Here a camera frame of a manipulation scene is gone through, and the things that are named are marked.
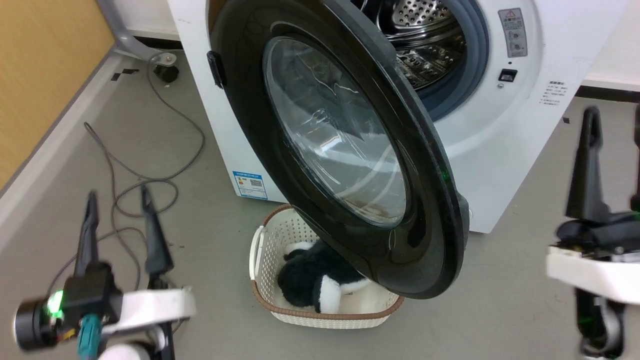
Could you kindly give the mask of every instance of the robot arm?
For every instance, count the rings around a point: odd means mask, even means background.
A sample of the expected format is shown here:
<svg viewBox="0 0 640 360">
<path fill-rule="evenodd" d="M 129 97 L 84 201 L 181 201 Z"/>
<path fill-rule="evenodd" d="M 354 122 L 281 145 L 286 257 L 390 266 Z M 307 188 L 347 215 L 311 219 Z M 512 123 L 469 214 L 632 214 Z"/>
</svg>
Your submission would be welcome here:
<svg viewBox="0 0 640 360">
<path fill-rule="evenodd" d="M 640 107 L 636 112 L 640 147 Z M 640 186 L 631 210 L 611 213 L 602 201 L 597 108 L 584 112 L 566 215 L 549 247 L 547 275 L 575 287 L 579 359 L 640 359 Z"/>
<path fill-rule="evenodd" d="M 25 352 L 55 347 L 77 338 L 81 359 L 174 360 L 172 323 L 196 314 L 189 288 L 169 289 L 162 275 L 173 269 L 162 228 L 147 188 L 141 186 L 147 231 L 149 276 L 146 290 L 122 293 L 111 266 L 98 258 L 97 196 L 89 194 L 74 274 L 64 289 L 24 301 L 15 315 L 13 337 Z M 131 343 L 105 349 L 109 337 L 154 331 L 157 346 Z"/>
</svg>

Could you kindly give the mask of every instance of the basket handle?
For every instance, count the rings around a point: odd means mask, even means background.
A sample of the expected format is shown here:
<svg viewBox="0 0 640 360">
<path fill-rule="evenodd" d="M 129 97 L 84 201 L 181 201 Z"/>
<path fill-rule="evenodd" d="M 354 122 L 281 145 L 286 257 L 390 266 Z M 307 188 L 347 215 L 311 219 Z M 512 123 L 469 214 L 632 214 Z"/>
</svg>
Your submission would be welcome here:
<svg viewBox="0 0 640 360">
<path fill-rule="evenodd" d="M 264 241 L 264 226 L 260 225 L 253 234 L 251 240 L 251 251 L 249 251 L 249 278 L 255 280 L 255 273 L 260 265 L 260 255 L 262 254 L 262 242 Z"/>
</svg>

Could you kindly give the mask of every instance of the brown basket rim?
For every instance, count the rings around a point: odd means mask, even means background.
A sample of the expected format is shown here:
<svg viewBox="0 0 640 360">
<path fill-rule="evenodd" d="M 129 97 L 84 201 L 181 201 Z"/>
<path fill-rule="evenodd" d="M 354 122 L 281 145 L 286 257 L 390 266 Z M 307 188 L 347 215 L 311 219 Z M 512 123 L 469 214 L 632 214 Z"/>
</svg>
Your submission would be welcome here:
<svg viewBox="0 0 640 360">
<path fill-rule="evenodd" d="M 292 209 L 293 206 L 290 204 L 284 204 L 276 209 L 274 209 L 263 221 L 262 226 L 267 226 L 267 223 L 279 212 Z M 317 314 L 317 313 L 308 313 L 306 311 L 298 311 L 298 310 L 290 310 L 284 309 L 282 307 L 277 307 L 271 305 L 269 302 L 264 300 L 262 295 L 260 294 L 260 290 L 258 290 L 258 283 L 255 280 L 251 280 L 251 287 L 253 290 L 253 296 L 256 300 L 267 310 L 272 313 L 282 314 L 282 315 L 290 315 L 296 316 L 299 318 L 310 318 L 310 319 L 319 319 L 319 320 L 373 320 L 387 317 L 393 313 L 395 313 L 400 305 L 404 302 L 404 297 L 400 296 L 396 300 L 396 302 L 391 305 L 388 309 L 384 311 L 380 311 L 378 313 L 371 314 Z"/>
</svg>

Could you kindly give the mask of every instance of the floor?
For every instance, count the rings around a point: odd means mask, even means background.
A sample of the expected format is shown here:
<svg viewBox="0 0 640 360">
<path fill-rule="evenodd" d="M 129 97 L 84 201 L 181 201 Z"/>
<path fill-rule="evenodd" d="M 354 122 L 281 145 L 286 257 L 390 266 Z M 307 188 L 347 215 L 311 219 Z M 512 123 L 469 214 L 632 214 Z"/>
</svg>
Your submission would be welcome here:
<svg viewBox="0 0 640 360">
<path fill-rule="evenodd" d="M 161 215 L 173 243 L 170 274 L 192 285 L 199 314 L 177 333 L 179 359 L 571 359 L 577 344 L 569 287 L 545 277 L 545 247 L 563 221 L 580 113 L 599 105 L 604 119 L 602 175 L 605 198 L 624 209 L 633 192 L 637 151 L 631 104 L 574 99 L 520 191 L 492 234 L 472 234 L 459 279 L 433 300 L 407 300 L 386 323 L 363 331 L 328 331 L 279 322 L 253 298 L 247 272 L 250 238 L 275 203 L 236 197 L 208 126 L 189 70 L 162 88 L 167 101 L 193 117 L 207 133 L 198 161 L 176 178 L 180 197 Z M 96 122 L 105 144 L 144 174 L 161 176 L 184 164 L 198 135 L 154 97 L 140 73 L 123 75 Z M 136 181 L 117 170 L 118 189 Z M 3 359 L 72 359 L 74 345 L 27 356 L 8 332 L 21 299 L 44 293 L 51 277 L 75 252 L 86 194 L 96 189 L 109 231 L 109 178 L 99 148 L 86 136 L 52 180 L 39 206 L 0 253 L 0 336 Z M 153 186 L 158 204 L 171 188 Z M 134 211 L 138 198 L 125 199 Z M 119 226 L 141 222 L 118 217 Z M 140 258 L 143 246 L 125 234 Z M 117 284 L 130 290 L 134 267 L 113 240 L 100 246 Z"/>
</svg>

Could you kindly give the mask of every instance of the energy label sticker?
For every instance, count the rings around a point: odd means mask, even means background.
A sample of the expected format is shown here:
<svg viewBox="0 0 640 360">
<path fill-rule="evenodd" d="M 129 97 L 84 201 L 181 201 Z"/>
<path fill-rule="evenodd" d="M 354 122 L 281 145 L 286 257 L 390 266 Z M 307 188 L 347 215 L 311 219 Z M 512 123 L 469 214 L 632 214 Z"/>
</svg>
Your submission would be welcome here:
<svg viewBox="0 0 640 360">
<path fill-rule="evenodd" d="M 264 189 L 262 176 L 234 171 L 234 178 L 236 179 L 240 196 L 267 200 L 267 190 Z"/>
</svg>

